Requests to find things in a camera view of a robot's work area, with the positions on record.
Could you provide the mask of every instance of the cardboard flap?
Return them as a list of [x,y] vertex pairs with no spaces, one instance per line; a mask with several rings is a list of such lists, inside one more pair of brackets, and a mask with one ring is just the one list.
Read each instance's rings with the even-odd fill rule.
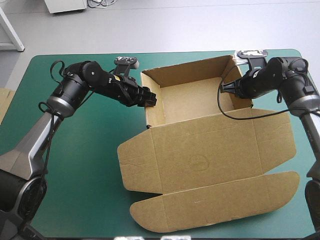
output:
[[231,55],[144,70],[161,88],[220,77]]
[[[239,118],[267,113],[272,111],[229,112]],[[259,176],[295,152],[288,114],[199,117],[152,127],[118,148],[125,188],[164,194]]]
[[14,98],[15,91],[6,88],[0,88],[0,124],[2,123],[7,110]]
[[[274,112],[271,110],[251,109],[252,116]],[[274,169],[296,155],[295,139],[289,114],[282,113],[254,119],[253,124],[263,173]]]
[[127,190],[163,192],[150,129],[120,144],[117,152],[122,181]]
[[298,185],[294,171],[261,175],[135,202],[130,213],[143,228],[167,233],[274,211],[291,200]]
[[165,124],[164,104],[159,84],[144,73],[141,73],[141,83],[143,86],[148,86],[150,91],[156,94],[156,105],[144,108],[146,124],[149,126]]

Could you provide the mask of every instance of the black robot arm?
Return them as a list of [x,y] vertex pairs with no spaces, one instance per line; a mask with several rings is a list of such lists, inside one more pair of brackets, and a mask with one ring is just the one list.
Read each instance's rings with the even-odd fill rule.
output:
[[118,57],[114,63],[116,74],[104,71],[96,61],[83,61],[68,66],[63,71],[63,80],[47,103],[57,112],[60,111],[64,118],[73,115],[88,91],[115,99],[127,107],[154,106],[156,95],[148,87],[139,86],[129,76],[130,69],[139,66],[138,60],[135,57]]
[[46,239],[30,223],[46,194],[44,176],[51,139],[61,122],[71,117],[88,99],[85,97],[89,91],[115,99],[127,107],[150,107],[157,102],[156,94],[148,87],[139,86],[129,76],[130,69],[139,65],[135,57],[116,58],[113,74],[104,71],[96,61],[78,62],[64,69],[64,63],[59,60],[53,63],[50,71],[60,62],[59,73],[63,80],[58,82],[47,101],[39,104],[39,107],[47,106],[43,116],[14,149],[0,155],[0,240]]
[[[277,102],[284,99],[290,113],[300,118],[315,156],[307,173],[312,180],[306,185],[305,198],[314,228],[320,233],[320,96],[308,77],[308,62],[301,57],[273,57],[267,63],[266,52],[247,53],[239,51],[235,61],[246,61],[249,70],[240,79],[223,84],[220,92],[255,99],[277,90]],[[319,239],[318,233],[306,239]]]

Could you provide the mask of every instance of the table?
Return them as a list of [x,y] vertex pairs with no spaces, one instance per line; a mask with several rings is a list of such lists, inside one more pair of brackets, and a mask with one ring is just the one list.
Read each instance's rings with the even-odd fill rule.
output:
[[[131,75],[140,83],[140,72],[144,69],[230,55],[233,52],[35,56],[0,125],[0,154],[13,148],[42,115],[38,103],[45,101],[57,85],[51,80],[49,72],[51,64],[57,59],[63,60],[66,66],[85,60],[97,61],[105,70],[111,70],[115,57],[134,56],[139,59],[140,67],[132,70]],[[268,59],[300,56],[293,49],[268,52]],[[256,99],[254,107],[285,109],[284,103],[276,102],[276,95],[276,92],[272,92]],[[315,158],[300,120],[291,116],[291,123],[296,155],[270,171],[294,170],[300,175],[298,191],[286,206],[274,212],[174,234],[197,238],[300,238],[313,233],[304,189],[308,181],[306,173]],[[48,191],[32,226],[46,237],[162,236],[143,229],[131,218],[130,205],[151,198],[154,194],[127,191],[122,184],[118,163],[118,145],[145,129],[143,108],[127,108],[98,94],[94,94],[73,117],[66,118],[53,138],[49,174],[46,176]]]

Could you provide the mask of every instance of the cardboard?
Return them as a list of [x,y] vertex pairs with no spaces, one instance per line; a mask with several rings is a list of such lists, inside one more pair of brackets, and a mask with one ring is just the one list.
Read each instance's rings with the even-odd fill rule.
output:
[[15,91],[6,88],[0,88],[0,124],[2,123],[7,110],[14,98]]
[[[166,233],[262,214],[295,194],[297,173],[264,175],[296,153],[288,114],[233,120],[218,109],[219,83],[234,65],[222,56],[141,73],[157,104],[145,108],[150,128],[122,143],[118,158],[127,190],[162,194],[130,208],[145,229]],[[234,67],[224,81],[240,76]],[[273,112],[220,97],[235,117]]]

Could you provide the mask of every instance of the gray floor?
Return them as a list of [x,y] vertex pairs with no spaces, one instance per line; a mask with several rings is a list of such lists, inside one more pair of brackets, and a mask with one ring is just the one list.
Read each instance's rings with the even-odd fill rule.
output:
[[0,86],[13,90],[36,55],[256,48],[297,49],[320,84],[316,0],[118,0],[108,9],[60,15],[49,14],[43,0],[0,6],[25,45],[7,81],[16,55],[0,55]]
[[20,52],[15,50],[0,51],[0,88],[4,88],[17,63]]

